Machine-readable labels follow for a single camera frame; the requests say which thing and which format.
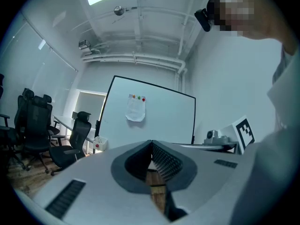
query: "table leg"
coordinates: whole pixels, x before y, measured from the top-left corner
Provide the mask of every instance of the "table leg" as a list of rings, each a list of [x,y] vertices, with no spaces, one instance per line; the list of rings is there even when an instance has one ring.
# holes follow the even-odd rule
[[[66,128],[65,139],[68,139],[68,129]]]
[[[87,144],[86,144],[86,154],[88,154],[89,153],[89,146],[90,146],[90,142],[89,141],[87,141]]]

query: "projector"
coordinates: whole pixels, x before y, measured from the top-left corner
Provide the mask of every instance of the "projector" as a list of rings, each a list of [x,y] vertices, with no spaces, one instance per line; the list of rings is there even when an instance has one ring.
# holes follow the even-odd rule
[[[80,41],[79,44],[78,44],[78,47],[79,47],[80,50],[82,50],[84,48],[87,48],[89,46],[90,46],[90,43],[87,40]]]

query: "chair headrest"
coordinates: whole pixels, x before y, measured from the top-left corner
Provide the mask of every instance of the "chair headrest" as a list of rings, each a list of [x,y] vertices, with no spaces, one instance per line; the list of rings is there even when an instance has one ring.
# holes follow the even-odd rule
[[[52,98],[49,95],[44,94],[43,98],[46,100],[46,102],[51,103]]]
[[[25,88],[23,91],[23,98],[25,100],[33,99],[34,98],[34,92],[30,89]]]
[[[39,107],[47,107],[47,101],[43,97],[34,96],[32,104]]]
[[[82,122],[88,122],[90,118],[90,113],[88,112],[79,112],[77,118]]]

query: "person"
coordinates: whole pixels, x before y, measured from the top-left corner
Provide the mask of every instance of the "person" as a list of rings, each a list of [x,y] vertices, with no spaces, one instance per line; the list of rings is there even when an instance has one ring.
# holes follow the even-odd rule
[[[220,31],[235,31],[249,39],[273,38],[282,44],[281,61],[273,85],[298,54],[298,40],[273,0],[209,0],[208,20]],[[276,114],[275,131],[286,128]]]

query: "white ceiling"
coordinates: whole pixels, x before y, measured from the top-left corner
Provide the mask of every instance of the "white ceiling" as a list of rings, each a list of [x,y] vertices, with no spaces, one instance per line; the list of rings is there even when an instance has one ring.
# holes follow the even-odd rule
[[[104,0],[89,5],[88,0],[49,0],[45,10],[55,28],[70,41],[88,40],[101,53],[143,52],[178,57],[185,60],[198,42],[201,31],[194,12],[203,8],[204,0]],[[182,27],[191,5],[184,29]],[[127,8],[122,16],[114,14],[116,6]]]

